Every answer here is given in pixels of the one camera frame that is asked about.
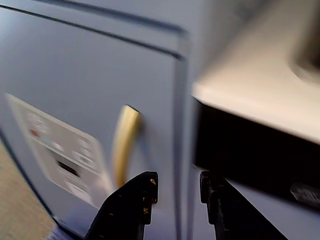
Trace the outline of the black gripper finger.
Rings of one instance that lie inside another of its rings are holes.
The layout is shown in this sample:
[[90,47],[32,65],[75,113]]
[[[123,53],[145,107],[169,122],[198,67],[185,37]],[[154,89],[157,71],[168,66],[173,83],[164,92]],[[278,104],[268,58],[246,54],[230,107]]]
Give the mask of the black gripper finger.
[[217,240],[285,240],[236,188],[211,171],[200,173],[200,200]]
[[142,240],[158,202],[158,173],[145,171],[112,193],[95,216],[86,240]]

